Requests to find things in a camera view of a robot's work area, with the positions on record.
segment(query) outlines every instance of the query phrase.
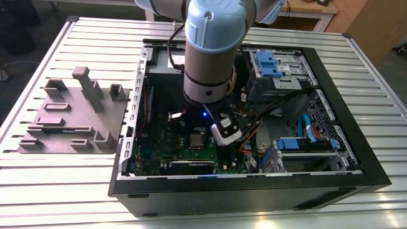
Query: blue plastic latch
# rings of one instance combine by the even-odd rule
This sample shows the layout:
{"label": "blue plastic latch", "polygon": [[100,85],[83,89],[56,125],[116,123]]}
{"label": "blue plastic latch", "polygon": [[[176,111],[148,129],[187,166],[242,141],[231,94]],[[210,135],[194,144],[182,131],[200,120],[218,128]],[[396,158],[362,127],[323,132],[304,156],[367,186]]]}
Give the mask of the blue plastic latch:
{"label": "blue plastic latch", "polygon": [[284,143],[282,140],[276,140],[276,143],[278,143],[278,148],[279,149],[284,149]]}
{"label": "blue plastic latch", "polygon": [[296,139],[279,139],[276,140],[279,149],[299,149],[299,143]]}
{"label": "blue plastic latch", "polygon": [[296,139],[282,139],[286,149],[299,149],[299,143]]}
{"label": "blue plastic latch", "polygon": [[335,140],[335,139],[331,139],[330,142],[331,142],[332,150],[335,151],[335,150],[338,149],[336,140]]}
{"label": "blue plastic latch", "polygon": [[278,68],[278,60],[271,52],[256,52],[256,61],[262,77],[282,78],[283,73]]}

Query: robotic arm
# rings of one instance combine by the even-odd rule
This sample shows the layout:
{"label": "robotic arm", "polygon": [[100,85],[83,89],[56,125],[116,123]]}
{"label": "robotic arm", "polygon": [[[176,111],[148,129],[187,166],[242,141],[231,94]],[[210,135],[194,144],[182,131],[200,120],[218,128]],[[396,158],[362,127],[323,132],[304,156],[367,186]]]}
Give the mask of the robotic arm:
{"label": "robotic arm", "polygon": [[224,113],[219,102],[235,55],[255,21],[274,23],[286,0],[135,1],[144,10],[186,23],[184,96],[206,107],[215,121],[211,131],[216,142],[226,146],[242,136],[232,115],[218,118]]}

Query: wooden cabinet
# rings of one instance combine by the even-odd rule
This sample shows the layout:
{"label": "wooden cabinet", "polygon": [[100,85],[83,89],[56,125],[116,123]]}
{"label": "wooden cabinet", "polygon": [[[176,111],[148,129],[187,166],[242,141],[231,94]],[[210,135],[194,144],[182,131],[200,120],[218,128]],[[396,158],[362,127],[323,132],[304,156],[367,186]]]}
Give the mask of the wooden cabinet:
{"label": "wooden cabinet", "polygon": [[350,33],[374,64],[407,35],[407,0],[334,0],[340,10],[326,32]]}

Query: aluminum profile table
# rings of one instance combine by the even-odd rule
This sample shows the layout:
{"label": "aluminum profile table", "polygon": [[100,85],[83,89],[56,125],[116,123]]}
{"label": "aluminum profile table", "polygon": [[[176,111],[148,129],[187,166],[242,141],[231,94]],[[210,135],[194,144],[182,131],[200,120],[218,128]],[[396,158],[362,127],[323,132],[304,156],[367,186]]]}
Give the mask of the aluminum profile table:
{"label": "aluminum profile table", "polygon": [[47,96],[48,79],[77,85],[88,66],[100,87],[132,88],[144,38],[168,39],[166,22],[71,18],[0,128],[0,227],[399,228],[407,227],[407,109],[352,39],[342,34],[252,28],[244,43],[315,48],[392,185],[306,211],[135,218],[108,183],[115,155],[16,152]]}

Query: blue drive bracket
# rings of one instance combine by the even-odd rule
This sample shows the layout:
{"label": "blue drive bracket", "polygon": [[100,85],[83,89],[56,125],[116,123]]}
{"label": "blue drive bracket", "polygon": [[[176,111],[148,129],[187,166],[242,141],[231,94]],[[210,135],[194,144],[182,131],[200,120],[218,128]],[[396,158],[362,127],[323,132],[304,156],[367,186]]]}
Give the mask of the blue drive bracket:
{"label": "blue drive bracket", "polygon": [[276,140],[278,148],[282,149],[299,149],[299,142],[294,138],[283,138]]}
{"label": "blue drive bracket", "polygon": [[262,77],[282,78],[283,73],[278,67],[278,60],[271,52],[256,52],[256,61]]}

